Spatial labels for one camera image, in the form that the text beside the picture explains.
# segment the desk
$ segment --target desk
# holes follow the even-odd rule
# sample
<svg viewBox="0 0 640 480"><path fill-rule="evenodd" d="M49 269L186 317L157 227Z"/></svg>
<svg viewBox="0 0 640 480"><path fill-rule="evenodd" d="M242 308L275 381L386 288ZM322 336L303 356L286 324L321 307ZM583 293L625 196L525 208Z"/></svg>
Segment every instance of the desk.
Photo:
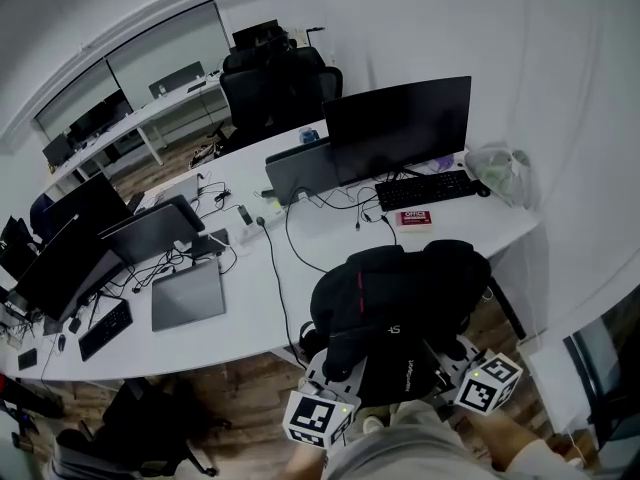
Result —
<svg viewBox="0 0 640 480"><path fill-rule="evenodd" d="M327 128L324 121L311 126L318 130L321 137L326 136ZM291 130L178 176L148 192L147 197L189 176L201 173L205 176L205 181L210 177L210 183L224 181L227 184L232 196L227 198L226 208L242 204L255 220L264 210L265 203L256 197L254 192L259 193L269 186L269 179L265 173L265 158L297 144L298 130ZM368 180L351 189L349 193L355 197L358 189L372 185L373 181ZM201 197L199 215L215 209L214 197L214 194ZM340 192L335 192L330 202L336 206L351 204ZM537 224L536 219L526 210L510 208L493 195L488 198L472 196L443 201L423 208L431 211L433 230L430 233L397 233L398 243L406 251L421 250L432 240L451 238L470 242L478 252L489 257L531 231ZM372 218L374 215L377 216L376 211L379 212L370 212ZM209 232L226 227L232 241L243 226L235 208L227 212L214 213L203 222ZM324 270L344 263L347 257L355 252L393 243L391 231L386 224L361 223L360 231L356 231L355 223L355 208L317 208L313 203L303 200L292 206L289 233L298 253ZM284 222L276 223L271 228L270 235L274 244L276 265L282 279L291 335L294 341L297 341L300 327L311 319L311 293L322 274L303 265L295 257L285 235ZM61 355L58 355L57 348L54 349L44 378L99 381L158 375L224 363L284 347L287 337L266 237L257 236L246 247L234 248L238 254L238 261L222 276L227 310L225 315L153 333L151 287L143 289L137 295L128 289L124 295L130 301L134 323L88 362L83 363L78 351L77 337L86 332L90 315L89 310L83 310L83 324L78 335L71 334L66 330L67 324L65 325L63 332L67 337L66 349ZM232 259L231 252L225 252L220 260L222 267L227 268ZM98 317L106 314L114 305L115 301L101 299ZM30 335L25 337L21 351L37 347L38 364L22 372L18 372L18 352L4 345L4 371L11 376L39 379L51 351L52 339L53 337L42 338L39 329L36 330L35 339Z"/></svg>
<svg viewBox="0 0 640 480"><path fill-rule="evenodd" d="M145 131L142 129L142 126L150 121L153 121L154 119L161 117L164 114L167 114L175 107L182 105L183 103L186 103L187 101L190 101L192 99L200 97L200 94L219 89L220 81L216 76L213 79L207 79L206 84L203 85L200 89L187 92L193 85L196 85L196 81L179 87L176 90L168 93L166 96L152 101L148 105L145 105L144 107L136 110L133 114L129 114L121 121L118 121L113 125L111 129L100 135L100 137L98 137L97 139L89 141L87 147L78 151L63 165L58 167L53 174L50 174L47 177L45 186L43 187L43 192L46 192L76 170L85 180L89 179L87 174L82 170L82 164L96 156L98 153L100 153L102 150L104 150L117 140L124 137L127 133L130 133L131 131L136 129L138 130L138 133L140 134L140 137L142 137L142 140L144 141L146 146L149 148L149 151L151 151L151 154L155 158L156 162L158 162L159 165L162 165L160 155L158 155L158 152L151 144L151 141L149 140L149 137L147 137Z"/></svg>

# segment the black mouse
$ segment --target black mouse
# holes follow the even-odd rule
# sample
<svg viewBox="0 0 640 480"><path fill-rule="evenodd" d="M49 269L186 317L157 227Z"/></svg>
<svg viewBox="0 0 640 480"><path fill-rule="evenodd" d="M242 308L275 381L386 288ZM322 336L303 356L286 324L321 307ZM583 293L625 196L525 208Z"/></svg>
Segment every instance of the black mouse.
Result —
<svg viewBox="0 0 640 480"><path fill-rule="evenodd" d="M491 190L486 185L483 185L480 180L475 180L472 182L473 188L476 189L476 194L480 197L489 197L491 195Z"/></svg>

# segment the black phone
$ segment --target black phone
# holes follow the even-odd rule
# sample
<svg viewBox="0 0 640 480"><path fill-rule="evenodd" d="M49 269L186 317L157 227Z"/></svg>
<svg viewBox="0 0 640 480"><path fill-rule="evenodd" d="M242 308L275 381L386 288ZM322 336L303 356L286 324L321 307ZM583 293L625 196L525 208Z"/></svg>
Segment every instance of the black phone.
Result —
<svg viewBox="0 0 640 480"><path fill-rule="evenodd" d="M26 370L36 364L38 364L38 351L35 348L18 356L18 370Z"/></svg>

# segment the plastic bag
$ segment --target plastic bag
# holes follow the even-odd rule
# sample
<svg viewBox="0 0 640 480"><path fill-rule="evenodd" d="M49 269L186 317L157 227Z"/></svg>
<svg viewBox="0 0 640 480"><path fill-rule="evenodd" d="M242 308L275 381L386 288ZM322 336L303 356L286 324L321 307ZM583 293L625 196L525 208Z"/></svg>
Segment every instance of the plastic bag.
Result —
<svg viewBox="0 0 640 480"><path fill-rule="evenodd" d="M494 142L467 153L465 162L476 178L509 206L532 206L531 164L523 151L511 151L505 142Z"/></svg>

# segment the keyboard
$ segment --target keyboard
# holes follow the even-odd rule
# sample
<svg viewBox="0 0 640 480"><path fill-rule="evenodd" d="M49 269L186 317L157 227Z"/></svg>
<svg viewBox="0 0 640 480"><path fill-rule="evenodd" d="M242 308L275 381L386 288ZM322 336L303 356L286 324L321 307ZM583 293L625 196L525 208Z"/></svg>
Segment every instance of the keyboard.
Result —
<svg viewBox="0 0 640 480"><path fill-rule="evenodd" d="M138 209L138 206L140 206L140 203L142 202L143 199L144 199L144 192L136 192L131 196L131 199L129 199L129 202L127 203L127 209L132 214L136 213L136 210Z"/></svg>
<svg viewBox="0 0 640 480"><path fill-rule="evenodd" d="M435 203L476 193L465 171L441 172L376 185L383 212Z"/></svg>
<svg viewBox="0 0 640 480"><path fill-rule="evenodd" d="M123 300L78 340L82 360L87 361L132 323L129 303Z"/></svg>

